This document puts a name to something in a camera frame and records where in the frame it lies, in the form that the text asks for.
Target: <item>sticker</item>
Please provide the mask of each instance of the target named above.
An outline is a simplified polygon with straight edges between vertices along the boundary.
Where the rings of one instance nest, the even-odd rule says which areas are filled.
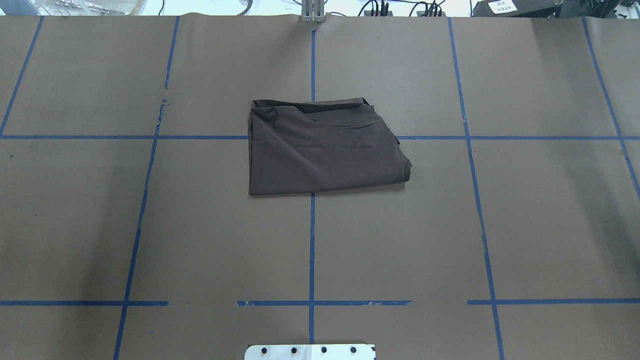
[[[510,13],[518,11],[512,0],[500,0],[488,3],[493,13]]]

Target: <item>metal bracket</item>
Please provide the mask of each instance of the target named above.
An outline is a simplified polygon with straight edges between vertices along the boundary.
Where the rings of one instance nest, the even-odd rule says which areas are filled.
[[[324,0],[301,0],[302,22],[324,22]]]
[[[367,344],[253,345],[244,360],[375,360],[376,347]]]

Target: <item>metal plate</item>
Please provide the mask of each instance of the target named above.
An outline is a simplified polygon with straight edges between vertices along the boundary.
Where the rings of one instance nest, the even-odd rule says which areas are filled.
[[[322,360],[375,360],[375,345],[253,345],[246,349],[244,360],[267,359],[322,359]]]

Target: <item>blue tape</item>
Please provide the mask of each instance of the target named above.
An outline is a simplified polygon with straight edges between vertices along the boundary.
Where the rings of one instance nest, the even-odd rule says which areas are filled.
[[[127,319],[127,306],[122,307],[120,313],[120,324],[118,325],[118,336],[116,337],[116,347],[113,351],[113,360],[118,360],[120,357],[120,345],[122,345],[122,334],[124,333],[124,323]]]
[[[465,99],[462,94],[462,81],[460,79],[460,68],[458,65],[458,55],[456,53],[456,41],[453,33],[453,23],[451,18],[447,18],[449,22],[449,37],[451,38],[451,52],[453,54],[453,65],[456,70],[456,81],[458,83],[458,95],[460,97],[460,110],[462,112],[463,125],[465,128],[465,138],[467,140],[467,153],[469,156],[469,165],[471,167],[471,179],[474,184],[474,194],[476,196],[476,209],[478,217],[480,218],[480,228],[482,230],[482,241],[484,245],[484,265],[486,268],[486,277],[489,283],[489,294],[491,299],[495,300],[495,289],[493,287],[493,274],[491,271],[491,260],[489,258],[489,246],[486,241],[486,231],[484,228],[484,216],[482,212],[482,204],[480,202],[480,191],[478,190],[478,182],[476,176],[476,164],[474,163],[473,149],[471,148],[471,134],[469,132],[469,125],[467,122],[467,110],[465,107]],[[504,347],[502,346],[502,331],[500,329],[500,318],[498,316],[498,307],[493,304],[493,326],[495,327],[495,337],[498,343],[498,355],[500,360],[504,360]]]
[[[153,135],[2,135],[11,140],[152,140]]]
[[[9,120],[9,114],[11,114],[11,108],[13,107],[13,102],[15,101],[15,97],[18,95],[18,89],[20,88],[20,84],[22,83],[24,72],[27,70],[29,59],[31,59],[31,53],[33,53],[33,48],[36,46],[36,40],[38,40],[38,35],[40,34],[40,29],[42,29],[43,21],[44,21],[44,16],[40,16],[40,20],[38,21],[38,26],[36,27],[36,32],[33,34],[33,39],[31,39],[31,45],[29,46],[29,50],[27,51],[27,56],[24,58],[24,62],[22,63],[22,68],[20,69],[18,80],[16,80],[15,86],[13,87],[13,93],[11,94],[11,98],[9,99],[9,104],[6,107],[6,112],[4,113],[2,124],[0,124],[0,135],[4,133],[4,128],[6,127],[6,123]]]
[[[166,62],[166,78],[164,79],[164,89],[169,88],[169,75],[171,74],[171,65],[173,63],[173,50],[175,49],[175,39],[178,36],[178,25],[180,24],[180,17],[175,17],[175,24],[173,25],[173,37],[171,39],[171,49],[169,50],[169,60]]]
[[[173,26],[173,36],[171,41],[171,48],[169,50],[169,59],[167,60],[166,66],[166,78],[164,80],[164,88],[167,89],[169,86],[169,77],[171,74],[171,64],[173,61],[173,52],[175,50],[175,41],[178,35],[178,25],[180,23],[180,17],[175,17],[175,25]],[[154,142],[151,146],[151,155],[149,156],[149,164],[147,167],[147,176],[145,178],[145,189],[142,193],[142,202],[140,204],[140,213],[138,215],[138,225],[136,226],[136,237],[133,241],[133,251],[131,253],[131,263],[129,264],[129,275],[127,276],[127,286],[125,288],[124,293],[124,301],[126,303],[129,302],[129,297],[131,295],[131,284],[133,283],[133,274],[136,268],[136,260],[138,258],[138,247],[140,246],[140,235],[142,234],[142,220],[145,215],[145,210],[147,208],[147,199],[149,193],[149,182],[151,180],[151,172],[154,167],[154,160],[156,158],[156,149],[158,144],[158,138],[160,134],[160,126],[162,125],[162,118],[164,114],[164,102],[160,105],[160,111],[158,114],[158,123],[156,126],[156,131],[154,133]],[[120,345],[122,344],[122,335],[124,333],[124,325],[127,318],[127,307],[125,304],[122,306],[122,313],[120,314],[120,325],[118,326],[118,336],[116,337],[116,345],[113,352],[113,360],[118,360],[120,357]]]
[[[470,136],[471,140],[617,140],[616,136]]]
[[[413,300],[254,300],[238,301],[244,306],[407,306]]]
[[[458,97],[460,98],[460,111],[462,112],[462,119],[467,121],[467,109],[465,107],[465,98],[462,95],[462,80],[460,79],[460,67],[458,66],[458,54],[456,52],[456,39],[453,35],[453,22],[448,17],[449,23],[449,39],[451,41],[451,51],[453,52],[453,67],[456,71],[456,81],[458,82]]]
[[[168,301],[0,300],[0,306],[169,306]]]
[[[316,194],[311,193],[309,209],[309,343],[314,343],[314,301],[316,299]]]
[[[311,31],[311,101],[316,101],[316,30]]]
[[[640,304],[640,299],[504,299],[468,300],[467,305]]]
[[[464,140],[464,136],[447,136],[447,135],[402,135],[397,137],[398,140]]]
[[[413,300],[316,300],[316,306],[407,306]]]
[[[7,140],[153,140],[154,135],[0,135]],[[246,135],[158,135],[158,140],[248,140]],[[460,135],[400,135],[398,140],[466,140]],[[511,136],[472,135],[471,140],[618,140],[617,136]],[[640,136],[623,136],[626,141],[640,140]]]
[[[311,101],[316,101],[316,29],[311,31]],[[315,341],[314,300],[316,298],[316,194],[311,193],[309,211],[309,343]]]
[[[160,135],[160,140],[248,140],[247,135]]]
[[[609,98],[609,93],[607,92],[607,87],[604,85],[604,80],[602,79],[602,73],[600,72],[600,66],[598,66],[598,60],[596,59],[596,54],[593,52],[593,44],[591,43],[591,35],[589,35],[589,26],[587,25],[587,18],[582,17],[582,26],[584,27],[584,34],[587,38],[587,45],[589,46],[589,53],[591,54],[591,59],[593,60],[593,67],[596,70],[596,75],[598,76],[598,81],[600,82],[600,87],[602,88],[602,93],[604,94],[604,99],[607,102],[607,107],[609,108],[609,114],[611,115],[611,120],[613,121],[613,127],[616,129],[616,134],[618,135],[618,140],[620,141],[620,147],[622,148],[622,153],[625,156],[625,161],[627,162],[627,168],[629,170],[629,174],[631,176],[631,181],[636,189],[636,195],[638,200],[640,200],[640,185],[638,185],[638,179],[636,177],[636,172],[634,171],[634,167],[631,164],[631,159],[629,158],[629,153],[627,152],[627,146],[625,145],[624,138],[622,137],[622,132],[620,131],[620,125],[618,124],[618,119],[616,118],[616,113],[613,111],[613,106],[611,105],[611,99]]]

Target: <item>folded shirt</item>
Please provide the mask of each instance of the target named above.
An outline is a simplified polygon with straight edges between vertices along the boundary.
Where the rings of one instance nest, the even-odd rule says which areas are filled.
[[[249,116],[249,194],[365,188],[409,181],[411,162],[373,106],[255,100]]]

